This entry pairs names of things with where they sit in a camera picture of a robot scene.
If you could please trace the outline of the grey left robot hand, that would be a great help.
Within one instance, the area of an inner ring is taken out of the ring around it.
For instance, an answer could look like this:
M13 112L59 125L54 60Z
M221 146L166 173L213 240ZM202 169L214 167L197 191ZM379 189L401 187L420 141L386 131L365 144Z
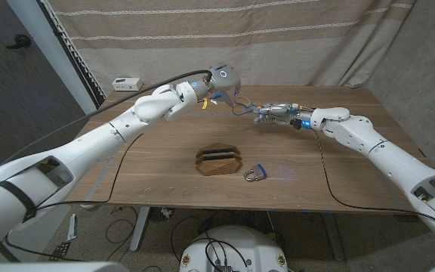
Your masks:
M212 74L209 82L209 94L213 94L212 100L222 101L228 106L234 106L234 97L237 97L241 89L241 79L237 72L228 64L211 66Z

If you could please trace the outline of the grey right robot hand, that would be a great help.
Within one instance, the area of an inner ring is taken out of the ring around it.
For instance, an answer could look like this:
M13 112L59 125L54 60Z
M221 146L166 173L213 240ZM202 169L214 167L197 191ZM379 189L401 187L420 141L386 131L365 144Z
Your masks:
M272 102L252 110L253 113L258 115L254 119L255 124L273 122L277 125L292 125L297 130L310 128L313 111L314 108L284 102Z

